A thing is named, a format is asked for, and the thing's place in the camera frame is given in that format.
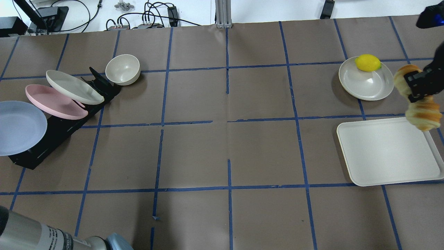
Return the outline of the black bread gripper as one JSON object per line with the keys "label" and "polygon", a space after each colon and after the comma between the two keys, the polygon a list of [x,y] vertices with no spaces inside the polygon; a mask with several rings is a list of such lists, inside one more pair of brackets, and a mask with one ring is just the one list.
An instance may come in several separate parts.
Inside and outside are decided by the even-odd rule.
{"label": "black bread gripper", "polygon": [[[420,13],[416,27],[420,29],[429,29],[444,25],[444,4],[427,6]],[[433,60],[424,67],[422,72],[413,71],[404,75],[404,79],[411,90],[408,100],[411,103],[422,100],[427,95],[435,95],[444,89],[444,71],[443,71],[443,43],[435,50]]]}

